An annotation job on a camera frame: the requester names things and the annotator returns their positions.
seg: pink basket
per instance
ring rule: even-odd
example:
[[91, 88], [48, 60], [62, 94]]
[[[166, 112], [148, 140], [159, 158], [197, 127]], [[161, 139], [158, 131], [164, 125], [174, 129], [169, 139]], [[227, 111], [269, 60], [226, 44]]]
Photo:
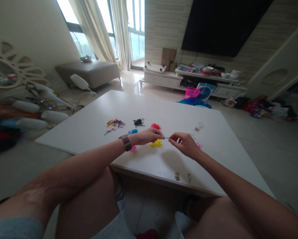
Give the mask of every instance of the pink basket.
[[200, 94], [200, 90], [198, 90], [197, 88], [187, 87], [185, 99], [197, 97], [198, 94]]

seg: textured wall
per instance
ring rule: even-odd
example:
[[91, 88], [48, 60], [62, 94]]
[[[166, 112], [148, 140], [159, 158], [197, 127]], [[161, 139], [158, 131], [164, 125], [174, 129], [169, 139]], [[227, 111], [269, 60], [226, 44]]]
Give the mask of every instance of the textured wall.
[[[162, 47], [177, 48], [176, 62], [180, 62], [192, 2], [145, 0], [146, 62], [160, 64]], [[215, 63], [227, 69], [240, 70], [243, 72], [240, 79], [249, 81], [297, 28], [298, 0], [274, 0], [236, 57], [198, 53], [195, 63]], [[182, 63], [192, 63], [195, 55], [195, 52], [185, 51]]]

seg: gray ottoman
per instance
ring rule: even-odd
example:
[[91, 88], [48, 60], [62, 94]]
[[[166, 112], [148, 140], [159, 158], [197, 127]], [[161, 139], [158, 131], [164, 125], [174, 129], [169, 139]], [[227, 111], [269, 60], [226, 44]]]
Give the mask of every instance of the gray ottoman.
[[73, 84], [70, 76], [77, 74], [86, 80], [89, 88], [96, 88], [110, 82], [112, 79], [119, 78], [118, 65], [115, 63], [93, 60], [84, 63], [75, 61], [55, 66], [55, 70], [67, 84]]

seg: watch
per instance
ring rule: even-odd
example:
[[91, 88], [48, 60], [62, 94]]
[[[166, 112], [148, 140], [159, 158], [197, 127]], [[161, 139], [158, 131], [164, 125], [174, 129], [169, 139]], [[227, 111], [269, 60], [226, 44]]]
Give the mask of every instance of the watch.
[[127, 152], [128, 152], [129, 150], [132, 149], [132, 145], [131, 145], [130, 140], [129, 140], [129, 138], [128, 138], [128, 136], [127, 136], [126, 134], [123, 134], [123, 135], [120, 136], [119, 138], [122, 139], [123, 144], [124, 144], [124, 146], [125, 146], [125, 150], [126, 150]]

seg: curtain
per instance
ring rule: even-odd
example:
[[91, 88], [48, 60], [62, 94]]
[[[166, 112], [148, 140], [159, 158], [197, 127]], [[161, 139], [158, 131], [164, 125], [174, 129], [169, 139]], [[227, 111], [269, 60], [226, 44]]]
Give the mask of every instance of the curtain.
[[96, 0], [69, 0], [69, 3], [99, 60], [116, 63], [116, 57]]
[[112, 22], [115, 31], [118, 66], [129, 70], [131, 66], [130, 41], [128, 31], [128, 12], [126, 0], [110, 0]]

